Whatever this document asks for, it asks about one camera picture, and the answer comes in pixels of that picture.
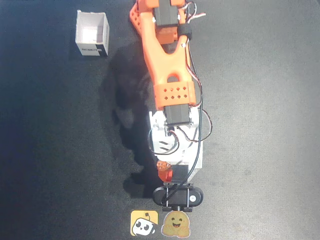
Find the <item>black table surface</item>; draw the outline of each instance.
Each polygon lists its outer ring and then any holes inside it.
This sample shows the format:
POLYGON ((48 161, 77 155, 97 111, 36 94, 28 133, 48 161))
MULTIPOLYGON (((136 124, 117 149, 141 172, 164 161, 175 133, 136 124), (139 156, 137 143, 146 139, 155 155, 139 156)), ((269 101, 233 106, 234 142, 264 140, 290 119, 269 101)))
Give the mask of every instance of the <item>black table surface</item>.
MULTIPOLYGON (((319 3, 197 3, 207 16, 190 46, 213 134, 189 239, 319 239, 319 3)), ((0 0, 1 239, 138 239, 134 209, 163 222, 149 198, 160 184, 146 147, 154 100, 132 5, 0 0), (107 58, 80 56, 78 9, 106 13, 107 58)))

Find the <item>black cable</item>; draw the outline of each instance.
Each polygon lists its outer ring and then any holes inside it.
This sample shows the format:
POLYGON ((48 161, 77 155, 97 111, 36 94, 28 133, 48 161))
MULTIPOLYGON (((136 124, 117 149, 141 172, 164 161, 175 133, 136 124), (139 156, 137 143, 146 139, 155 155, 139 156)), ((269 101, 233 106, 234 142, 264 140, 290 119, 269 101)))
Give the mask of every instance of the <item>black cable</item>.
POLYGON ((151 132, 152 132, 152 128, 149 130, 147 141, 148 141, 149 150, 150 150, 153 154, 155 154, 155 155, 171 155, 171 154, 174 154, 176 151, 178 151, 178 149, 179 149, 179 147, 180 147, 179 138, 178 138, 177 134, 176 134, 174 131, 170 130, 169 133, 172 133, 172 134, 173 134, 173 137, 175 138, 175 141, 177 142, 177 147, 176 147, 176 149, 175 149, 174 151, 172 151, 172 152, 169 152, 169 151, 171 151, 171 149, 170 149, 170 150, 168 150, 168 153, 158 153, 158 152, 154 152, 154 151, 152 150, 151 146, 150 146, 150 134, 151 134, 151 132))
MULTIPOLYGON (((204 109, 202 109, 202 111, 203 111, 204 114, 206 115, 206 117, 207 117, 207 119, 208 119, 208 121, 209 121, 209 125, 210 125, 209 133, 207 134, 206 137, 204 137, 203 139, 201 139, 201 141, 204 141, 204 140, 206 140, 206 139, 211 135, 212 129, 213 129, 213 124, 212 124, 211 118, 210 118, 209 114, 207 113, 207 111, 205 111, 204 109)), ((185 132, 181 127, 177 126, 176 128, 179 129, 179 130, 183 133, 185 139, 187 139, 189 142, 191 142, 191 143, 198 143, 198 142, 199 142, 199 140, 195 140, 195 138, 190 139, 190 138, 188 137, 188 135, 186 134, 186 132, 185 132)))
MULTIPOLYGON (((189 49, 189 56, 190 56, 190 61, 191 61, 191 65, 193 67, 193 71, 194 71, 194 74, 198 77, 198 74, 197 74, 197 70, 196 70, 196 67, 195 67, 195 64, 194 64, 194 60, 193 60, 193 57, 192 57, 192 54, 191 54, 191 50, 190 50, 190 46, 188 46, 188 49, 189 49)), ((203 113, 203 104, 201 103, 200 105, 200 112, 199 112, 199 136, 198 136, 198 139, 200 140, 201 139, 201 130, 202 130, 202 113, 203 113)), ((174 189, 172 190, 168 196, 166 197, 166 195, 163 196, 162 200, 161 200, 161 203, 164 204, 166 201, 168 201, 169 199, 171 199, 173 197, 173 195, 179 190, 182 188, 182 186, 188 181, 188 178, 191 176, 191 174, 193 173, 193 171, 195 170, 196 168, 196 165, 198 163, 198 159, 199 159, 199 155, 200 155, 200 150, 201 150, 201 141, 198 142, 198 148, 197 148, 197 151, 196 151, 196 156, 195 156, 195 160, 194 160, 194 163, 189 171, 189 173, 187 174, 187 176, 183 179, 183 181, 174 189)))

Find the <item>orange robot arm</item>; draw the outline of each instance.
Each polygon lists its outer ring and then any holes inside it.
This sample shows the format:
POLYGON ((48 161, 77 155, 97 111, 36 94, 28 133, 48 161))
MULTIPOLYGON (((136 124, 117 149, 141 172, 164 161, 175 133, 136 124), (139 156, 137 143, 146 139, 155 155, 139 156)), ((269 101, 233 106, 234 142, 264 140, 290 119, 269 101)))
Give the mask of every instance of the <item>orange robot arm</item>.
MULTIPOLYGON (((171 0, 172 6, 181 8, 185 0, 171 0)), ((187 36, 178 39, 177 26, 157 27, 153 9, 159 7, 159 0, 137 0, 130 11, 130 20, 140 34, 144 59, 149 70, 155 97, 155 106, 163 111, 166 106, 196 104, 195 85, 186 64, 190 65, 187 36), (164 51, 161 44, 178 41, 172 54, 164 51), (168 82, 170 77, 178 81, 168 82)), ((186 22, 183 9, 178 9, 179 24, 186 22)))

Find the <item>yellow sticker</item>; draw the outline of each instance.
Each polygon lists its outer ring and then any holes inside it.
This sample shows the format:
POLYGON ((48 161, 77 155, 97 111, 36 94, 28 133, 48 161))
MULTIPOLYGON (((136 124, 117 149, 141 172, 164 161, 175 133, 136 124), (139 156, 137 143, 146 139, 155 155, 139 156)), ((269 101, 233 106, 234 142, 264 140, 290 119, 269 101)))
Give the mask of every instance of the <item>yellow sticker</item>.
POLYGON ((190 236, 190 221, 183 211, 171 211, 164 219, 161 233, 167 237, 178 237, 180 239, 190 236))
POLYGON ((150 236, 156 232, 158 212, 154 210, 134 210, 131 212, 130 233, 132 236, 150 236))

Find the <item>small white box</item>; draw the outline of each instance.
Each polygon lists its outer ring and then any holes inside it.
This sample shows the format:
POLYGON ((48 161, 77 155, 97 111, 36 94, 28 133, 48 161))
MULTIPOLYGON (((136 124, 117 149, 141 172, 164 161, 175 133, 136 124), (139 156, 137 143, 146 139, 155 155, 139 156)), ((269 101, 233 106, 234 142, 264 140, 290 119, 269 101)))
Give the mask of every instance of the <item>small white box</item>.
POLYGON ((110 28, 104 12, 77 11, 75 43, 83 56, 107 56, 110 28))

